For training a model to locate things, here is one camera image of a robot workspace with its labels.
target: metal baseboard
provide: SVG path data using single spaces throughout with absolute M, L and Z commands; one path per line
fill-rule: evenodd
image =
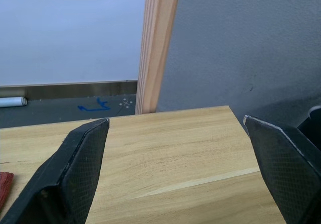
M 28 100 L 136 94 L 137 81 L 91 82 L 0 87 L 0 97 Z

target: white tube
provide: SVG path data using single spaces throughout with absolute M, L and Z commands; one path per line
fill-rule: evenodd
M 24 97 L 2 97 L 0 98 L 0 107 L 25 106 L 27 100 Z

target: light wood surface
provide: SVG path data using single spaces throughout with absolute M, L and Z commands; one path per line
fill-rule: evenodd
M 2 215 L 66 135 L 88 121 L 0 130 L 15 174 Z M 87 223 L 284 223 L 227 106 L 111 118 Z
M 178 0 L 145 0 L 136 114 L 156 110 Z

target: red object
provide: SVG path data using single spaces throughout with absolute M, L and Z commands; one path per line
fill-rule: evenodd
M 13 178 L 13 173 L 0 172 L 0 210 L 9 195 Z

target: black object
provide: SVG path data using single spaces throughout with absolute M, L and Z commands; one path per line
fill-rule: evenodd
M 321 223 L 321 119 L 310 116 L 298 128 L 244 118 L 262 177 L 287 224 Z
M 84 224 L 97 188 L 109 120 L 71 131 L 32 176 L 0 224 Z

